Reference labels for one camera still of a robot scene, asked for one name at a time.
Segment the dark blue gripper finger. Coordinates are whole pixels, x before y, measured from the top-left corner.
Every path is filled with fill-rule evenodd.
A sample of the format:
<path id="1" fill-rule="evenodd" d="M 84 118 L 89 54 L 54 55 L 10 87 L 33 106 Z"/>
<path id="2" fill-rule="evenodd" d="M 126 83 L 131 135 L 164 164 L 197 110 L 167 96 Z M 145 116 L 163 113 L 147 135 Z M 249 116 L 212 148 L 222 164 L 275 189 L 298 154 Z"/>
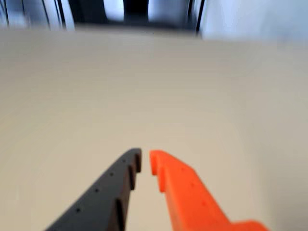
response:
<path id="1" fill-rule="evenodd" d="M 122 154 L 53 224 L 49 231 L 123 231 L 130 192 L 141 172 L 140 148 Z"/>

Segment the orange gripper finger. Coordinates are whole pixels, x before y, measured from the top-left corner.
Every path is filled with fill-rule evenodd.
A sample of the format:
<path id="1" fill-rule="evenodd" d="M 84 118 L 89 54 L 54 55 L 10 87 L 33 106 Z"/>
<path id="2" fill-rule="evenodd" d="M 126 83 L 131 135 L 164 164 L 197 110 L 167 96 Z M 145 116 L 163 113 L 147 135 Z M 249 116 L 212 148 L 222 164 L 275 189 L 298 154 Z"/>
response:
<path id="1" fill-rule="evenodd" d="M 152 174 L 164 193 L 175 231 L 265 231 L 253 220 L 232 222 L 205 187 L 197 173 L 171 154 L 150 151 Z"/>

